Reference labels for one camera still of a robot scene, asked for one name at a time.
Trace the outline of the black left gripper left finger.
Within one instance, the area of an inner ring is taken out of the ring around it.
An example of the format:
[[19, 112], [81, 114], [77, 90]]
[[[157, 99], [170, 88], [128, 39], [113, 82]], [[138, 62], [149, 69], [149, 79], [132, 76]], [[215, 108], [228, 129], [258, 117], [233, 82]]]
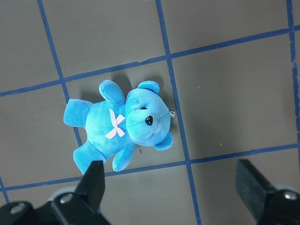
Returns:
[[93, 161], [74, 192], [57, 195], [39, 208], [30, 202], [8, 203], [0, 208], [2, 225], [108, 225], [98, 208], [105, 191], [102, 161]]

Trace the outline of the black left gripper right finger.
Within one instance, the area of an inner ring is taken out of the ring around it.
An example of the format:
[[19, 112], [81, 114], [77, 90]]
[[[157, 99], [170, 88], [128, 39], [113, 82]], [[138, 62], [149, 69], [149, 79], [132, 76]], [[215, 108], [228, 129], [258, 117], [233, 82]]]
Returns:
[[300, 193], [271, 184], [247, 159], [237, 160], [235, 188], [257, 225], [300, 223]]

